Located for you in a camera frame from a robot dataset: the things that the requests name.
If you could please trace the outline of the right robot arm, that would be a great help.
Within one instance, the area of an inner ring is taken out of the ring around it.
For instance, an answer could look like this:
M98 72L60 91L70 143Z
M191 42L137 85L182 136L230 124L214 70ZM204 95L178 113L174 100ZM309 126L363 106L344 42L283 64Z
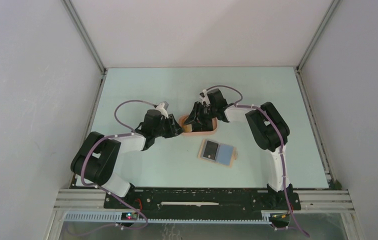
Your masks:
M213 121L224 123L247 123L255 143L272 156L270 178L267 186L273 191L268 194L268 204L281 209L288 202L285 193L290 181L286 168L286 144L290 128L271 102L260 106L244 105L240 100L229 103L218 86L203 90L190 114L180 123L191 133L213 131Z

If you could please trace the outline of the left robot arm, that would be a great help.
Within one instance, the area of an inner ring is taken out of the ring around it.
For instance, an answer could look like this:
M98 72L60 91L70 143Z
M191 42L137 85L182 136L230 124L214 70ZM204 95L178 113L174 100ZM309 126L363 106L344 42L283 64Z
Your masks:
M173 114L150 109L134 132L105 136L91 132L70 164L70 170L85 180L85 186L98 186L116 195L115 201L122 208L130 208L135 202L131 192L134 185L122 179L114 168L119 154L145 151L155 139L177 137L183 133Z

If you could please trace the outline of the black card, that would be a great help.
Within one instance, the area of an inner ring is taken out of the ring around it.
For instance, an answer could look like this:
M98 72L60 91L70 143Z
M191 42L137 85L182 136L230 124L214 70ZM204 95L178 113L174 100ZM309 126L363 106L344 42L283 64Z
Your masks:
M211 161L216 161L218 148L219 148L219 144L217 142L206 140L202 157Z

